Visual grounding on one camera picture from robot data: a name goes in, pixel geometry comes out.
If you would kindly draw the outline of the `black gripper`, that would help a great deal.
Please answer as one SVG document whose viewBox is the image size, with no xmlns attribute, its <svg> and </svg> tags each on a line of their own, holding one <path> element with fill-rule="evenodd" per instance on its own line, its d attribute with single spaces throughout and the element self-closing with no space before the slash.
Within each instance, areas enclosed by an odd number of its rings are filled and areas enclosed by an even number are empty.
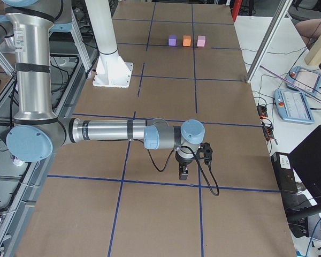
<svg viewBox="0 0 321 257">
<path fill-rule="evenodd" d="M 176 151 L 175 159 L 179 163 L 179 180 L 187 180 L 188 178 L 188 168 L 193 160 L 195 160 L 194 154 L 183 152 L 182 150 Z"/>
</svg>

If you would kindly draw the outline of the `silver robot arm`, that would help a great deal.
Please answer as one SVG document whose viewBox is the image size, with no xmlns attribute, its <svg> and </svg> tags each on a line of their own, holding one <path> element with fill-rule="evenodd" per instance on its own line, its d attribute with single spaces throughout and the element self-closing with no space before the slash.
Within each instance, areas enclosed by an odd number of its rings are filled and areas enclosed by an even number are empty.
<svg viewBox="0 0 321 257">
<path fill-rule="evenodd" d="M 179 178 L 188 165 L 211 165 L 212 150 L 203 141 L 205 128 L 194 119 L 171 126 L 163 119 L 59 119 L 52 110 L 49 32 L 59 18 L 69 17 L 64 1 L 6 1 L 13 24 L 19 111 L 6 136 L 10 153 L 24 162 L 48 158 L 61 146 L 81 141 L 139 141 L 145 149 L 169 149 L 179 163 Z"/>
</svg>

